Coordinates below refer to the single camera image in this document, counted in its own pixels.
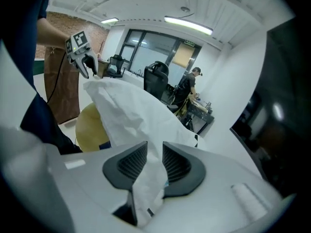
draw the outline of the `white table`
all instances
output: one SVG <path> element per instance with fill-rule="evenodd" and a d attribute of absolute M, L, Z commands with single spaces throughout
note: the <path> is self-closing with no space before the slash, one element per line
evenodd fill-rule
<path fill-rule="evenodd" d="M 124 71 L 123 77 L 120 78 L 123 81 L 132 83 L 133 85 L 136 85 L 137 87 L 143 89 L 144 88 L 144 78 L 137 76 L 136 74 Z"/>

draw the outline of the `white cloth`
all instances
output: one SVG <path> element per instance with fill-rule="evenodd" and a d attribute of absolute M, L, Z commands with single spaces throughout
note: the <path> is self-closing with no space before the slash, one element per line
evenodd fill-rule
<path fill-rule="evenodd" d="M 133 185 L 138 225 L 144 226 L 162 203 L 167 173 L 162 163 L 163 141 L 205 149 L 204 140 L 187 130 L 158 99 L 122 80 L 103 78 L 84 84 L 101 115 L 112 147 L 148 142 L 147 163 Z"/>

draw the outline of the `black office chair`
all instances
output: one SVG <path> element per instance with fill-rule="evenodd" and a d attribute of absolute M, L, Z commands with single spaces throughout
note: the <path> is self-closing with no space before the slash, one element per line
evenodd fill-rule
<path fill-rule="evenodd" d="M 168 83 L 169 68 L 166 64 L 155 61 L 144 71 L 144 90 L 161 100 Z"/>
<path fill-rule="evenodd" d="M 107 75 L 111 78 L 122 78 L 125 68 L 123 69 L 123 73 L 121 73 L 121 68 L 124 63 L 124 59 L 120 55 L 115 54 L 113 57 L 110 57 L 109 59 L 110 64 L 107 69 Z"/>

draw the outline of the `ceiling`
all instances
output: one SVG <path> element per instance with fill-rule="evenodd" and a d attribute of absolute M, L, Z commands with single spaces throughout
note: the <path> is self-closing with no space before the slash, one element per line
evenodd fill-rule
<path fill-rule="evenodd" d="M 190 12 L 183 12 L 182 6 L 189 6 Z M 117 24 L 164 26 L 164 16 L 194 13 L 186 19 L 212 28 L 211 41 L 232 46 L 293 17 L 283 0 L 189 0 L 189 5 L 186 0 L 50 0 L 48 10 L 99 25 L 101 20 L 117 17 Z"/>

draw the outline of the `person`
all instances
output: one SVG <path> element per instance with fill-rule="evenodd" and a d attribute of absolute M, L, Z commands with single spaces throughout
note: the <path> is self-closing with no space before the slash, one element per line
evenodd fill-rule
<path fill-rule="evenodd" d="M 1 17 L 5 18 L 5 23 L 1 24 L 0 40 L 4 42 L 23 77 L 34 89 L 36 44 L 65 49 L 65 41 L 69 38 L 69 35 L 57 30 L 46 20 L 48 3 L 49 0 L 14 0 L 14 6 L 2 4 L 2 8 L 5 9 Z M 62 133 L 48 104 L 38 93 L 20 127 L 38 136 L 42 142 L 57 146 L 61 154 L 81 152 L 80 148 Z"/>
<path fill-rule="evenodd" d="M 177 105 L 180 108 L 183 104 L 185 99 L 188 97 L 189 93 L 191 92 L 192 95 L 190 96 L 191 100 L 194 100 L 196 97 L 196 91 L 194 88 L 195 85 L 195 77 L 201 74 L 201 69 L 199 67 L 195 67 L 192 69 L 188 75 L 184 77 L 181 81 L 175 95 L 175 100 L 173 102 L 174 105 Z"/>

